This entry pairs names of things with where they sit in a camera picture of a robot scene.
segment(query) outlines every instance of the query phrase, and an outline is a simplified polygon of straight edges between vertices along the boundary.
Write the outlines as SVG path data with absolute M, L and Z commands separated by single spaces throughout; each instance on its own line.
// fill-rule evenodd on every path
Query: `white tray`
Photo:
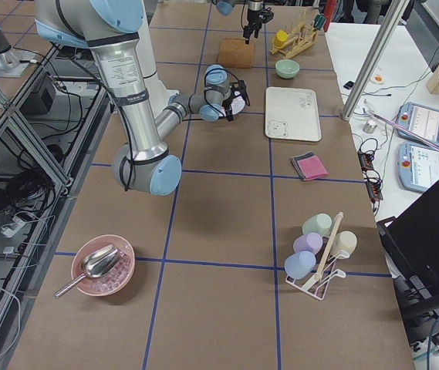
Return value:
M 265 91 L 265 135 L 286 140 L 322 139 L 315 91 L 268 87 Z

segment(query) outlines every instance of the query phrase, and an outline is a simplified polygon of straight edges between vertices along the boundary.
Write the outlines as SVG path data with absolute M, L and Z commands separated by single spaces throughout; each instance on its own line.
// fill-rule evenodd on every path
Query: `white table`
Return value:
M 329 45 L 339 88 L 344 100 L 346 100 L 349 90 L 344 89 L 343 85 L 347 81 L 356 80 L 378 29 L 378 25 L 339 23 L 331 23 L 329 27 L 329 31 L 326 34 L 327 44 Z M 376 74 L 383 77 L 384 84 L 377 85 L 369 82 L 365 92 L 375 92 L 383 87 L 406 86 L 413 81 L 417 81 L 424 72 L 430 72 L 427 62 L 424 60 L 406 28 L 400 25 L 395 30 L 393 37 L 383 52 L 375 71 Z M 356 111 L 363 112 L 363 101 L 365 99 L 375 108 L 377 114 L 391 120 L 397 115 L 399 108 L 408 101 L 439 109 L 439 95 L 431 95 L 425 86 L 430 76 L 431 73 L 420 82 L 411 84 L 406 88 L 385 89 L 377 92 L 377 94 L 391 94 L 392 96 L 363 96 Z M 353 115 L 350 119 L 353 133 L 360 135 L 364 140 L 374 137 L 378 140 L 379 144 L 383 143 L 386 139 L 384 134 L 385 125 L 379 122 L 375 132 L 367 134 L 363 132 L 365 122 L 365 119 L 357 119 Z M 390 145 L 389 141 L 387 141 L 375 155 L 373 165 L 383 177 L 383 200 L 380 202 L 380 209 L 376 215 L 376 220 L 399 216 L 420 196 L 420 193 L 406 190 L 399 179 L 397 167 L 398 148 L 404 141 L 406 140 L 399 137 L 397 133 L 394 133 Z M 356 148 L 360 146 L 360 143 L 361 140 L 355 136 Z M 368 143 L 363 147 L 363 150 L 373 148 L 373 143 Z M 417 370 L 426 368 L 424 360 L 415 361 L 415 365 Z M 439 355 L 431 356 L 431 368 L 439 370 Z

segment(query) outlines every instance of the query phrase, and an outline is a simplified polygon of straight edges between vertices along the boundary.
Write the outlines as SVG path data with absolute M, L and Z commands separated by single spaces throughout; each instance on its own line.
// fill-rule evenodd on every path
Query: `monitor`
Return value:
M 401 274 L 417 275 L 432 296 L 439 295 L 439 181 L 388 227 L 386 247 Z

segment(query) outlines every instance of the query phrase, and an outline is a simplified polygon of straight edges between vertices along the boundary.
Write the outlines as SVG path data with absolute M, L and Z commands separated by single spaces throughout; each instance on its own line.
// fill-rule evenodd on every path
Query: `white cable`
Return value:
M 21 311 L 21 305 L 20 305 L 20 300 L 11 292 L 11 291 L 7 291 L 6 289 L 3 289 L 0 287 L 0 291 L 3 291 L 4 293 L 8 294 L 10 297 L 12 297 L 13 299 L 15 299 L 15 301 L 17 302 L 17 305 L 19 306 L 19 323 L 17 324 L 17 333 L 15 334 L 15 337 L 12 340 L 12 343 L 10 343 L 10 345 L 2 352 L 0 353 L 0 357 L 6 355 L 6 353 L 8 351 L 10 351 L 10 349 L 12 349 L 13 345 L 15 344 L 15 342 L 17 341 L 17 339 L 20 336 L 20 311 Z

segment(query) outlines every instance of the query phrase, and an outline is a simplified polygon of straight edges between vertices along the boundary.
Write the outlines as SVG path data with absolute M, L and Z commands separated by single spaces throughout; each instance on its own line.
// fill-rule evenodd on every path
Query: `cup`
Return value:
M 334 257 L 341 251 L 345 251 L 347 254 L 351 255 L 355 251 L 357 241 L 356 235 L 351 231 L 342 231 L 334 238 L 333 246 L 330 248 L 330 253 Z
M 317 254 L 322 248 L 323 240 L 320 234 L 308 233 L 297 237 L 293 243 L 293 250 L 296 252 L 308 251 Z
M 310 217 L 302 226 L 304 234 L 317 233 L 322 237 L 329 235 L 333 219 L 328 214 L 316 214 Z
M 288 276 L 298 280 L 305 277 L 315 264 L 315 255 L 312 252 L 301 251 L 286 258 L 284 269 Z

